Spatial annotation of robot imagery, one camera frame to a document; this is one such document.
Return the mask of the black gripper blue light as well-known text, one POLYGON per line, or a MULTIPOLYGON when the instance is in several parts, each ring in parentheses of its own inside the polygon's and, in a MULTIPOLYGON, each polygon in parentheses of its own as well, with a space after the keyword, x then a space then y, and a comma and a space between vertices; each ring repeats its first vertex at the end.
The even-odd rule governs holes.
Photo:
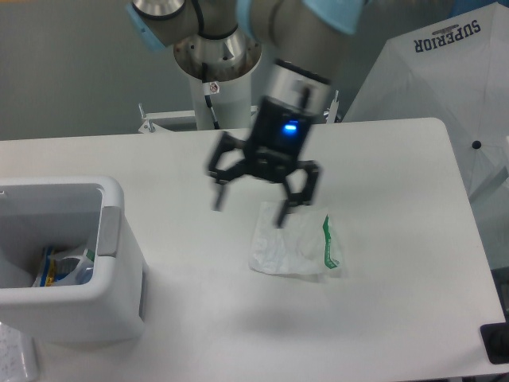
POLYGON ((282 185, 286 198, 275 221, 277 228, 284 226, 292 209, 311 205, 321 167, 313 160, 301 161, 299 156, 315 119, 313 114, 265 96, 246 141, 222 132, 205 166, 216 187, 213 209, 223 208, 228 185, 246 174, 282 185), (297 192, 288 180, 295 171, 305 173, 297 192))

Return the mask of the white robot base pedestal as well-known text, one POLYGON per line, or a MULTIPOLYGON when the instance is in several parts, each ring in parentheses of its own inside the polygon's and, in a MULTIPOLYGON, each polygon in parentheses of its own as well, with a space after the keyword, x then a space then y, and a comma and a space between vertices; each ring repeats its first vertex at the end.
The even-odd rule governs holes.
POLYGON ((251 75, 258 67, 262 48, 240 28, 214 39, 199 34, 187 37, 173 46, 173 54, 188 78, 196 114, 203 103, 211 111, 214 103, 251 106, 251 75))

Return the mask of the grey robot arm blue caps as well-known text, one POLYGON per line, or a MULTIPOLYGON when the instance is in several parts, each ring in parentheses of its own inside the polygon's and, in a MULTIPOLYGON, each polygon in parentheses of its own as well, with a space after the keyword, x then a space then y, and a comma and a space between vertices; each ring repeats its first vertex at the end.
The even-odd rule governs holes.
POLYGON ((286 189, 276 226, 301 205, 310 205, 321 169, 300 153, 322 116, 340 57, 355 33, 363 1, 131 1, 130 20, 152 49, 198 37, 220 45, 215 56, 194 53, 199 79, 212 82, 233 73, 246 50, 233 47, 236 33, 276 49, 266 92, 246 140, 222 133, 208 165, 219 193, 250 175, 288 185, 297 170, 306 174, 299 192, 286 189))

